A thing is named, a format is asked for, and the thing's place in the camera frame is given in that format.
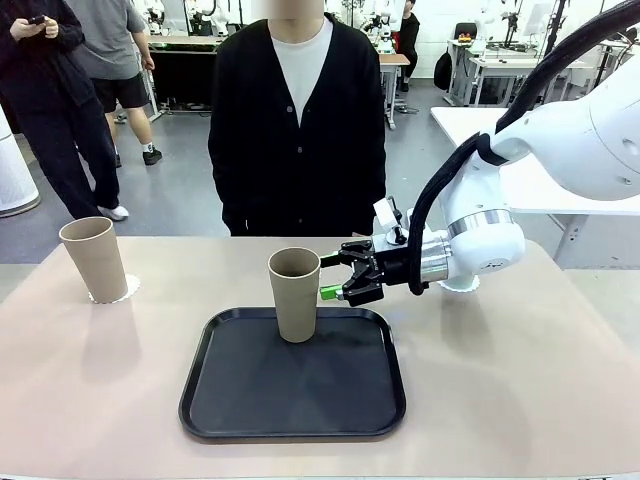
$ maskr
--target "tray rim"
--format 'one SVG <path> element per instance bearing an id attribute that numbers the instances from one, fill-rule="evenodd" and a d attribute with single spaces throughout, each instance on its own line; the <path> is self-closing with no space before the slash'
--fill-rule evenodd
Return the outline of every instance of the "tray rim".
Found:
<path id="1" fill-rule="evenodd" d="M 184 389 L 182 391 L 182 395 L 180 397 L 180 403 L 178 405 L 178 417 L 180 418 L 180 422 L 184 429 L 190 433 L 191 435 L 198 437 L 200 439 L 205 440 L 259 440 L 259 439 L 323 439 L 323 438 L 375 438 L 381 437 L 388 433 L 391 433 L 395 430 L 400 424 L 405 416 L 407 411 L 407 399 L 404 391 L 404 384 L 402 382 L 402 374 L 400 371 L 400 364 L 398 363 L 398 356 L 395 348 L 395 342 L 393 340 L 393 333 L 391 331 L 391 325 L 387 320 L 377 312 L 373 310 L 369 310 L 367 308 L 350 308 L 350 307 L 317 307 L 317 315 L 318 317 L 327 316 L 331 312 L 345 312 L 345 316 L 358 316 L 361 318 L 366 318 L 368 320 L 374 321 L 380 327 L 380 331 L 382 332 L 383 344 L 385 345 L 385 352 L 387 354 L 387 358 L 389 361 L 389 369 L 391 375 L 391 383 L 393 385 L 393 397 L 395 403 L 397 405 L 396 414 L 389 421 L 387 425 L 384 427 L 374 431 L 374 432 L 353 432 L 353 433 L 306 433 L 306 434 L 287 434 L 287 433 L 250 433 L 250 434 L 209 434 L 207 432 L 203 432 L 198 429 L 193 422 L 191 421 L 191 417 L 189 415 L 191 404 L 193 402 L 193 394 L 191 394 L 191 390 L 194 388 L 192 384 L 197 385 L 198 382 L 193 382 L 194 378 L 199 378 L 202 373 L 202 358 L 200 352 L 205 344 L 208 344 L 211 336 L 213 335 L 214 329 L 220 325 L 221 323 L 227 322 L 229 320 L 233 320 L 238 318 L 239 311 L 258 311 L 258 310 L 269 310 L 274 311 L 275 307 L 234 307 L 229 308 L 227 310 L 223 310 L 220 313 L 215 314 L 204 326 L 202 330 L 202 335 L 200 336 L 200 340 L 198 342 L 198 347 L 196 348 L 196 352 L 194 355 L 193 362 L 191 363 L 191 367 L 189 368 L 189 374 L 187 375 L 187 380 L 185 382 Z"/>

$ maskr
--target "cup rim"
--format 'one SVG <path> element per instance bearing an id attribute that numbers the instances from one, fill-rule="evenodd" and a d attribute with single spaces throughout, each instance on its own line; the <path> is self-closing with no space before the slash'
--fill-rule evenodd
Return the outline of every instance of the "cup rim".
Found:
<path id="1" fill-rule="evenodd" d="M 281 252 L 284 252 L 285 250 L 304 250 L 306 252 L 312 253 L 316 257 L 316 259 L 318 260 L 318 264 L 313 268 L 313 270 L 311 270 L 309 273 L 305 273 L 304 275 L 298 275 L 298 276 L 295 276 L 295 277 L 290 277 L 288 275 L 282 275 L 281 273 L 278 273 L 273 268 L 271 268 L 271 260 L 273 259 L 273 257 L 275 257 L 276 255 L 278 255 Z M 320 264 L 321 264 L 320 255 L 318 255 L 313 250 L 310 250 L 310 249 L 304 248 L 304 247 L 285 247 L 285 248 L 281 248 L 277 252 L 272 253 L 271 256 L 269 257 L 269 261 L 267 262 L 267 266 L 269 267 L 269 272 L 273 273 L 278 278 L 282 278 L 284 280 L 301 280 L 301 279 L 312 277 L 313 275 L 316 274 L 316 272 L 318 270 L 320 270 Z"/>
<path id="2" fill-rule="evenodd" d="M 71 227 L 72 225 L 75 225 L 76 223 L 80 223 L 83 221 L 86 221 L 88 219 L 98 219 L 98 220 L 105 220 L 107 222 L 107 228 L 105 228 L 105 230 L 103 232 L 100 232 L 97 235 L 94 235 L 92 237 L 87 237 L 87 238 L 80 238 L 80 239 L 72 239 L 72 238 L 67 238 L 63 235 L 63 230 Z M 94 240 L 96 238 L 99 238 L 103 235 L 106 235 L 107 233 L 109 233 L 109 231 L 113 228 L 113 222 L 111 221 L 111 219 L 107 218 L 107 217 L 85 217 L 85 218 L 79 218 L 77 220 L 74 220 L 73 222 L 69 222 L 67 223 L 64 227 L 62 227 L 60 229 L 60 231 L 58 232 L 58 237 L 60 238 L 60 240 L 62 240 L 63 242 L 86 242 L 87 240 Z"/>

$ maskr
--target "backpack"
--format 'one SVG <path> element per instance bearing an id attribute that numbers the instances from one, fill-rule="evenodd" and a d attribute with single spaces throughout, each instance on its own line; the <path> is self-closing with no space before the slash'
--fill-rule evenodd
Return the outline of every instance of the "backpack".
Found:
<path id="1" fill-rule="evenodd" d="M 444 55 L 436 62 L 436 68 L 433 72 L 433 83 L 440 90 L 449 91 L 449 83 L 451 83 L 451 75 L 453 72 L 453 61 L 449 52 L 444 52 Z"/>

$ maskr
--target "white t-shirt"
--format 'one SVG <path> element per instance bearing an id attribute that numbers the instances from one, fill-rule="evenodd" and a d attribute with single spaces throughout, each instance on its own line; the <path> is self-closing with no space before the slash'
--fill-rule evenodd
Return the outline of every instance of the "white t-shirt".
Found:
<path id="1" fill-rule="evenodd" d="M 271 37 L 273 48 L 280 61 L 280 68 L 296 107 L 298 125 L 302 124 L 304 107 L 318 83 L 332 34 L 333 24 L 325 18 L 318 34 L 306 42 L 284 43 Z"/>

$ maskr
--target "white sneaker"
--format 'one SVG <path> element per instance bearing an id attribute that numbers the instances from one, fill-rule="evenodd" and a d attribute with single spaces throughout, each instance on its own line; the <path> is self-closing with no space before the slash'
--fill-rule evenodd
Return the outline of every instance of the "white sneaker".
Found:
<path id="1" fill-rule="evenodd" d="M 121 222 L 129 218 L 129 211 L 122 205 L 118 205 L 113 210 L 110 208 L 98 207 L 100 213 L 114 222 Z"/>

